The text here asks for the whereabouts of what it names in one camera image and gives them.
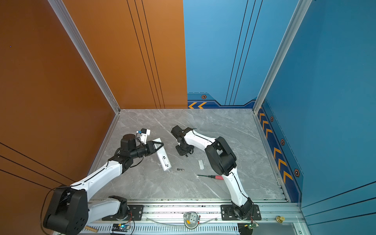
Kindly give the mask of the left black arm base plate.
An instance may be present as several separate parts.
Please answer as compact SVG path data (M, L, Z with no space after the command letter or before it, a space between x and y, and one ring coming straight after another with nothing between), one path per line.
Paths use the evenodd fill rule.
M141 221L144 205L128 205L125 214L110 215L102 218L102 221Z

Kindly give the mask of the white remote control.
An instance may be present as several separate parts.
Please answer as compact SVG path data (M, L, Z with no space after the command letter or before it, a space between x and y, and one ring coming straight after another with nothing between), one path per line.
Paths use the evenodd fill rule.
M160 138L154 139L154 141L162 142ZM160 149L156 154L160 160L163 171L169 170L171 168L171 163L169 161L165 148Z

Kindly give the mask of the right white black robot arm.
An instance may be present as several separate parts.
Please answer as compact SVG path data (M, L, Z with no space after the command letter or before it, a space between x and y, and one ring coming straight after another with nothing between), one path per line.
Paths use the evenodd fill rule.
M179 155L187 156L195 149L206 153L212 169L222 176L226 183L235 216L240 220L253 216L255 205L242 186L236 164L237 157L226 140L222 137L210 138L199 134L193 128L182 129L178 125L172 128L171 134L178 142L175 148Z

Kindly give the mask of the white battery cover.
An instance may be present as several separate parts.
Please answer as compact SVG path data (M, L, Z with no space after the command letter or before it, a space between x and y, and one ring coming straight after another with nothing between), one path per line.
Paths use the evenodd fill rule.
M203 160L199 160L198 163L199 163L199 167L200 167L200 169L203 170L203 169L204 169L204 163L203 163Z

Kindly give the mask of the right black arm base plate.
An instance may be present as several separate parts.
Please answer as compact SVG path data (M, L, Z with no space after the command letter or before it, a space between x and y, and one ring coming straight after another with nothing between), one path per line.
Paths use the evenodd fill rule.
M233 205L221 205L221 218L224 221L230 220L255 220L261 221L261 212L258 205L252 205L247 217L240 219L236 216Z

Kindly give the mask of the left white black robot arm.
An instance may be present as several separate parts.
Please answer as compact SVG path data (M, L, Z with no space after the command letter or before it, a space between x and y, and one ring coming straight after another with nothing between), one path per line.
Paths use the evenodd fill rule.
M113 179L133 167L134 159L150 156L163 147L162 142L144 143L134 134L124 135L113 157L100 169L69 186L53 189L49 207L41 220L41 228L64 235L77 235L87 224L105 217L118 221L129 218L127 199L113 195L94 202L92 197Z

